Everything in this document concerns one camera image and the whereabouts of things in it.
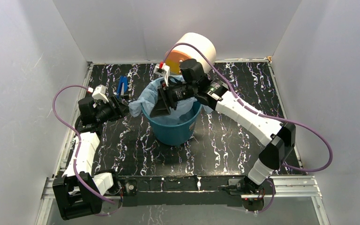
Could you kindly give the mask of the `light blue plastic bag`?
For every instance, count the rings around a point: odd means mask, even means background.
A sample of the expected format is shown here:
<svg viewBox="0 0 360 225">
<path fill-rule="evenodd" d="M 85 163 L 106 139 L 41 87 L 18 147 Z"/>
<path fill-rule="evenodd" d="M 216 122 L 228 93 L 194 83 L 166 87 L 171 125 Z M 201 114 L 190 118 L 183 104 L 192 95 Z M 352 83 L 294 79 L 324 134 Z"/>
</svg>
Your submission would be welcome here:
<svg viewBox="0 0 360 225">
<path fill-rule="evenodd" d="M 158 100 L 157 88 L 163 80 L 163 77 L 159 77 L 154 81 L 151 81 L 141 92 L 139 98 L 136 101 L 129 103 L 128 107 L 131 116 L 139 116 L 142 109 L 145 110 L 146 115 L 150 115 Z M 197 100 L 194 97 L 179 101 L 176 110 L 171 109 L 170 115 L 154 117 L 152 118 L 152 121 L 169 126 L 184 123 L 193 117 L 191 109 L 196 101 Z"/>
</svg>

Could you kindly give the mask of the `teal plastic trash bin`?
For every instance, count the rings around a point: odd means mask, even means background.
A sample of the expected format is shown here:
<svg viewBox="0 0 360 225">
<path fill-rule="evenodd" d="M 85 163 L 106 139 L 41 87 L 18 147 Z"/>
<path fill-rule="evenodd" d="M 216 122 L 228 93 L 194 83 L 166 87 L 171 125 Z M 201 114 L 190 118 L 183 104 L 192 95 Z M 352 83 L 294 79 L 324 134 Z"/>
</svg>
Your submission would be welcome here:
<svg viewBox="0 0 360 225">
<path fill-rule="evenodd" d="M 153 134 L 161 143 L 169 146 L 178 146 L 188 141 L 194 133 L 196 122 L 202 108 L 203 106 L 196 101 L 191 109 L 193 117 L 184 123 L 171 126 L 152 121 L 152 118 L 145 114 L 144 109 L 142 109 L 142 113 L 147 117 Z"/>
</svg>

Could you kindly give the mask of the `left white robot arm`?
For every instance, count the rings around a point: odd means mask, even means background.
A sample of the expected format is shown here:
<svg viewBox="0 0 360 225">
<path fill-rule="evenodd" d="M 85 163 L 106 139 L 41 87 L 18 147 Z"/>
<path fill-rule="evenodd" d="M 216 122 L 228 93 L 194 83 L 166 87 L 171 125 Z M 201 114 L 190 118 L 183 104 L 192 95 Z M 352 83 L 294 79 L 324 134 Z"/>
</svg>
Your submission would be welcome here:
<svg viewBox="0 0 360 225">
<path fill-rule="evenodd" d="M 63 220 L 99 214 L 104 194 L 123 193 L 114 169 L 92 174 L 93 160 L 100 144 L 103 124 L 123 119 L 128 106 L 111 96 L 107 102 L 85 97 L 78 101 L 80 115 L 75 127 L 77 140 L 68 167 L 53 181 L 52 189 Z"/>
</svg>

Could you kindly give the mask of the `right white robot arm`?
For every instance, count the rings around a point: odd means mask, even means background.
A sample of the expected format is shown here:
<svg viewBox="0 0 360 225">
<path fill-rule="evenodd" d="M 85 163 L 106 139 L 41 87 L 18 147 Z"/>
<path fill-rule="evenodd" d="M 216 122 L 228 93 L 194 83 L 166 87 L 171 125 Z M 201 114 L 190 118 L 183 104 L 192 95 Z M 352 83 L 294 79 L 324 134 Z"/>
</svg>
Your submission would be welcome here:
<svg viewBox="0 0 360 225">
<path fill-rule="evenodd" d="M 228 84 L 219 79 L 210 79 L 203 66 L 195 59 L 180 64 L 183 81 L 175 81 L 170 68 L 158 63 L 153 72 L 163 80 L 157 87 L 157 102 L 149 116 L 168 116 L 179 108 L 179 102 L 195 98 L 200 104 L 231 118 L 252 133 L 264 146 L 259 157 L 245 178 L 246 190 L 258 194 L 264 187 L 264 181 L 278 170 L 287 151 L 294 146 L 295 126 L 267 119 L 264 115 L 234 95 Z"/>
</svg>

